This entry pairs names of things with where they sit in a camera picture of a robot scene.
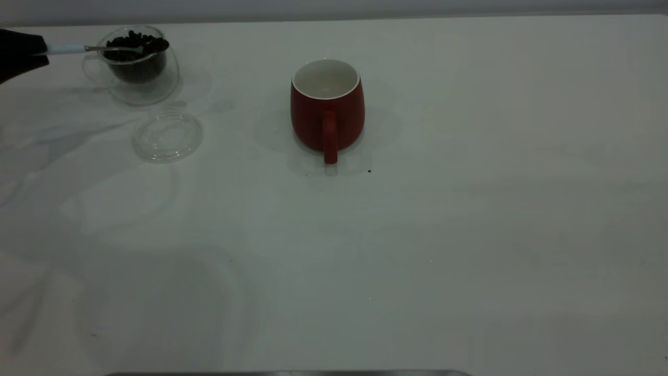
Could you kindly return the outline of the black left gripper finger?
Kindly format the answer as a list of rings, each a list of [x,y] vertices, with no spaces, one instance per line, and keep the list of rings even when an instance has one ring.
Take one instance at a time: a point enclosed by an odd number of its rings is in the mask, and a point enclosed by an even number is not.
[[[2,56],[0,83],[6,83],[10,79],[17,78],[27,72],[48,66],[50,61],[47,56]]]
[[[34,56],[47,50],[43,36],[1,29],[1,56]]]

